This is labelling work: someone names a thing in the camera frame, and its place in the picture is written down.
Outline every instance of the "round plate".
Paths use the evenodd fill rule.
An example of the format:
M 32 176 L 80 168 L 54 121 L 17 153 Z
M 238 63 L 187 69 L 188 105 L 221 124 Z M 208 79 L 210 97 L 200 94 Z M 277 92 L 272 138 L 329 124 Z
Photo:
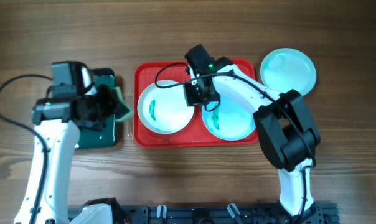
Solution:
M 177 82 L 161 80 L 160 86 Z M 139 96 L 138 117 L 149 130 L 159 134 L 171 134 L 184 128 L 194 115 L 194 107 L 187 106 L 182 85 L 160 89 L 150 84 Z
M 317 80 L 313 62 L 295 49 L 278 49 L 269 53 L 261 63 L 264 85 L 283 93 L 294 89 L 303 96 L 309 93 Z
M 211 110 L 217 102 L 211 102 L 207 109 Z M 256 126 L 253 115 L 230 98 L 221 95 L 220 106 L 211 112 L 202 107 L 202 119 L 206 128 L 216 137 L 237 141 L 251 134 Z

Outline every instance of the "brown wood grain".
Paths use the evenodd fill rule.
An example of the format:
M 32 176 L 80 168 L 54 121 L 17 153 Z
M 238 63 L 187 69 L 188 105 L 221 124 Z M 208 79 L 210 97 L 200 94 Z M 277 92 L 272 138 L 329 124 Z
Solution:
M 0 84 L 79 60 L 110 67 L 133 102 L 134 69 L 181 60 L 196 44 L 215 57 L 258 67 L 292 47 L 317 68 L 306 102 L 321 132 L 311 190 L 337 203 L 342 223 L 376 223 L 376 1 L 0 1 Z M 31 124 L 50 83 L 26 78 L 0 97 L 6 116 Z M 259 144 L 144 150 L 123 123 L 112 149 L 77 152 L 69 202 L 116 197 L 122 204 L 276 202 L 276 170 Z M 0 121 L 0 223 L 12 223 L 26 189 L 33 136 Z

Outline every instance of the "light blue plate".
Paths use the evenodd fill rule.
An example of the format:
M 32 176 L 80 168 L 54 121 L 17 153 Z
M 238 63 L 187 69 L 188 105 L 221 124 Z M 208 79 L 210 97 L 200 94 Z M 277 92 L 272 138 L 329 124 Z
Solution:
M 217 102 L 211 102 L 207 109 L 211 110 Z M 221 95 L 220 106 L 207 112 L 202 107 L 202 119 L 206 128 L 216 137 L 237 141 L 251 134 L 256 126 L 253 115 L 230 98 Z
M 295 49 L 277 49 L 261 63 L 261 80 L 264 85 L 283 93 L 294 89 L 303 96 L 309 93 L 317 80 L 313 62 Z

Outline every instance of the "robotic hand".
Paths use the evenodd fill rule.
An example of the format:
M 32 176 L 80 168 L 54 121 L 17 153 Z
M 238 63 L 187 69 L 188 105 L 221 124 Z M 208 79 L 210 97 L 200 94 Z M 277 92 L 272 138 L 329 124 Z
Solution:
M 189 63 L 186 71 L 192 78 L 180 83 L 184 84 L 187 105 L 206 105 L 220 101 L 220 95 L 225 95 L 253 113 L 261 150 L 278 169 L 283 223 L 305 222 L 315 212 L 308 169 L 315 166 L 315 147 L 320 135 L 303 97 L 294 90 L 280 93 L 268 89 L 242 73 L 228 58 L 214 60 L 202 45 L 190 49 L 185 58 Z M 14 223 L 69 223 L 67 193 L 79 128 L 101 129 L 103 121 L 117 110 L 116 96 L 107 86 L 95 89 L 93 75 L 84 64 L 55 63 L 53 72 L 53 97 L 37 101 L 33 108 L 34 130 L 39 137 L 35 138 L 26 195 Z M 290 124 L 282 128 L 283 118 Z M 228 206 L 228 212 L 235 208 Z M 144 223 L 150 223 L 152 213 L 146 209 L 148 221 Z M 193 217 L 198 215 L 196 209 L 192 211 Z M 204 213 L 201 210 L 199 216 L 206 217 Z M 154 214 L 166 223 L 163 207 Z M 243 223 L 239 212 L 231 216 L 237 223 Z M 106 198 L 88 202 L 71 223 L 134 224 L 127 217 L 116 200 Z M 202 223 L 197 220 L 194 218 L 194 223 Z

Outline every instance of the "tabletop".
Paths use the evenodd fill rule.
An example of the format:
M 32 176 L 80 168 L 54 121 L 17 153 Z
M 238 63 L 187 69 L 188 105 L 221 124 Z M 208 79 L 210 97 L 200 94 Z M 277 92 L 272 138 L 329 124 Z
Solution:
M 23 73 L 52 76 L 52 62 L 78 60 L 112 68 L 132 106 L 138 65 L 182 60 L 200 43 L 256 69 L 281 47 L 311 58 L 318 81 L 305 100 L 321 133 L 311 193 L 337 203 L 342 223 L 376 223 L 376 1 L 0 1 L 0 85 Z M 16 81 L 0 111 L 32 126 L 31 108 L 49 85 Z M 70 205 L 278 200 L 277 171 L 258 143 L 148 150 L 133 141 L 132 121 L 121 127 L 115 147 L 75 153 Z M 0 223 L 12 223 L 21 206 L 32 152 L 33 136 L 0 120 Z

